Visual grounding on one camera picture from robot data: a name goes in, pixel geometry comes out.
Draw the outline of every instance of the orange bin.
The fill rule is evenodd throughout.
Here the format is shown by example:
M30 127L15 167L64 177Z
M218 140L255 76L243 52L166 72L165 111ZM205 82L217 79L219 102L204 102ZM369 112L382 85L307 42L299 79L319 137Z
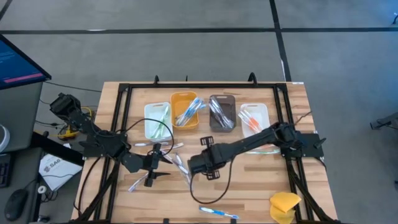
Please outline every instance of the orange bin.
M196 112L185 126L176 126L176 117L183 114L189 107L189 104L197 97L192 91L173 93L170 99L172 105L172 124L178 130L194 129L199 124L199 115Z

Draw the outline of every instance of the blue toothbrush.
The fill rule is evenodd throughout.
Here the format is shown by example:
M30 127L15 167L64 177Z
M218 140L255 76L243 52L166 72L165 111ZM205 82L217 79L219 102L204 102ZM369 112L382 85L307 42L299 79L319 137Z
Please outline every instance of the blue toothbrush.
M225 213L225 212L222 212L222 211L213 210L213 209L210 209L210 208L199 207L199 210L201 210L203 212L213 213L213 214L216 214L216 215L222 215L222 216L226 216L226 217L231 217L233 219L239 219L239 217L237 215L230 215L228 213Z

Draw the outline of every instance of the computer mouse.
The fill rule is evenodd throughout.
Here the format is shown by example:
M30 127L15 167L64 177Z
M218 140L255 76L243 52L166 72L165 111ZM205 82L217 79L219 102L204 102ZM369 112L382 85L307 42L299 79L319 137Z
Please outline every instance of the computer mouse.
M12 222L22 215L28 194L25 189L16 190L11 194L4 208L6 220Z

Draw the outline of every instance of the yellow sponge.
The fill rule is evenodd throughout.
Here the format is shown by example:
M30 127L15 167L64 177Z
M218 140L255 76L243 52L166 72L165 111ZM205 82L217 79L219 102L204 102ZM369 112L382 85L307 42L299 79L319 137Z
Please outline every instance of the yellow sponge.
M301 201L301 198L293 193L278 192L270 198L271 205L287 213L291 208Z
M271 205L269 210L271 217L280 224L291 224L294 219L295 210L288 210L286 213Z

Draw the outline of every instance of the keyboard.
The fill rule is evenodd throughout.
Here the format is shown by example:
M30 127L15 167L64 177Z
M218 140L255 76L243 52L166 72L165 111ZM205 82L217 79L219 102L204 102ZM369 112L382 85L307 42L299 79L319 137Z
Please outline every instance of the keyboard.
M11 180L12 156L0 154L0 188L8 187Z

